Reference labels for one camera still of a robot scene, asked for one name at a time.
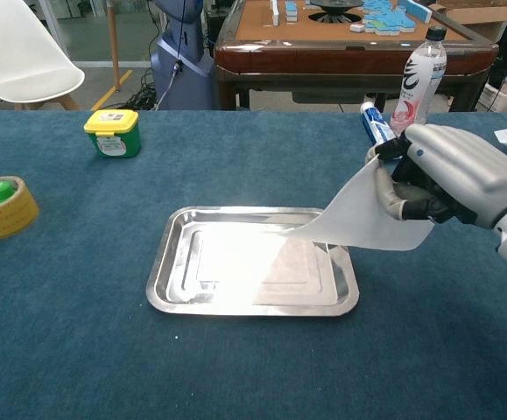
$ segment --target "packing tape roll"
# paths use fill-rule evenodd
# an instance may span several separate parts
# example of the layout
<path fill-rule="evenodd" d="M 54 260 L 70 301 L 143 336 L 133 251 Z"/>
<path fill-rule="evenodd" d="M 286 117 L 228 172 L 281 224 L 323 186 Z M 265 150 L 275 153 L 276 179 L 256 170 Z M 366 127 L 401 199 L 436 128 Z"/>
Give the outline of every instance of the packing tape roll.
<path fill-rule="evenodd" d="M 16 190 L 6 201 L 0 203 L 0 239 L 12 236 L 32 223 L 39 208 L 32 194 L 20 177 L 0 177 Z"/>

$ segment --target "blue toothpaste tube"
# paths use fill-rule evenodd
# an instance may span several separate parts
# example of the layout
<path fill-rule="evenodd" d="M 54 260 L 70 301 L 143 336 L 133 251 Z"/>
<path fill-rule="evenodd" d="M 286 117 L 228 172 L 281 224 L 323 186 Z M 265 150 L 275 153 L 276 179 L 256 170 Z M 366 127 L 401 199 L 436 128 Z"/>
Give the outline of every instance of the blue toothpaste tube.
<path fill-rule="evenodd" d="M 394 139 L 395 133 L 382 117 L 382 113 L 374 107 L 372 102 L 365 102 L 360 106 L 362 123 L 370 136 L 372 144 L 379 145 Z"/>

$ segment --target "label sticker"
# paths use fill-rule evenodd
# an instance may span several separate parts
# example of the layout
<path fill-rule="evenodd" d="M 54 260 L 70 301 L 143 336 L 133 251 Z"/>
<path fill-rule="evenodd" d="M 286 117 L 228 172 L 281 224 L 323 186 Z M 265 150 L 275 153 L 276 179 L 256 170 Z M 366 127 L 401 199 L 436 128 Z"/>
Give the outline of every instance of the label sticker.
<path fill-rule="evenodd" d="M 122 156 L 127 151 L 127 146 L 121 137 L 97 137 L 97 147 L 107 156 Z"/>
<path fill-rule="evenodd" d="M 108 114 L 99 115 L 99 121 L 119 121 L 123 119 L 123 114 L 118 112 L 109 112 Z"/>

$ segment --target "metal tray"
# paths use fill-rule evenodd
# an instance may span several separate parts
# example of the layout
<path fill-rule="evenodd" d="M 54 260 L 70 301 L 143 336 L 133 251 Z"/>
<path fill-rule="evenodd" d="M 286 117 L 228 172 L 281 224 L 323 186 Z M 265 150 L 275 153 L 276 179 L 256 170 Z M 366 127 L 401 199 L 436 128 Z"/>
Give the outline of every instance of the metal tray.
<path fill-rule="evenodd" d="M 338 316 L 358 301 L 345 247 L 279 235 L 321 210 L 186 207 L 170 217 L 146 286 L 163 312 Z"/>

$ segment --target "tray rim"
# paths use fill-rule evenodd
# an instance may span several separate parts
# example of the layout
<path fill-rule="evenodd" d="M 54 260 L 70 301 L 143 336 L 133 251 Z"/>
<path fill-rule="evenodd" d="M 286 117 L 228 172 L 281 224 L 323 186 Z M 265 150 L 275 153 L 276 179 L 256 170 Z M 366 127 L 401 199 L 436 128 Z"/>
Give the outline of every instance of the tray rim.
<path fill-rule="evenodd" d="M 346 283 L 349 287 L 347 297 L 337 305 L 320 306 L 320 305 L 250 305 L 244 309 L 240 309 L 239 313 L 235 310 L 228 309 L 227 304 L 177 304 L 168 302 L 158 296 L 156 293 L 156 283 L 158 275 L 164 264 L 164 254 L 167 244 L 170 241 L 173 231 L 174 221 L 183 213 L 189 211 L 202 211 L 212 213 L 228 213 L 228 214 L 259 214 L 259 213 L 316 213 L 321 214 L 322 209 L 316 207 L 287 207 L 287 206 L 185 206 L 173 212 L 167 219 L 164 233 L 159 243 L 158 252 L 154 258 L 148 281 L 146 282 L 146 297 L 148 302 L 156 309 L 166 313 L 178 313 L 189 315 L 217 315 L 217 316 L 291 316 L 291 317 L 338 317 L 350 312 L 358 303 L 360 291 L 350 252 L 348 247 L 340 246 L 347 253 L 346 269 L 349 275 L 346 276 Z"/>

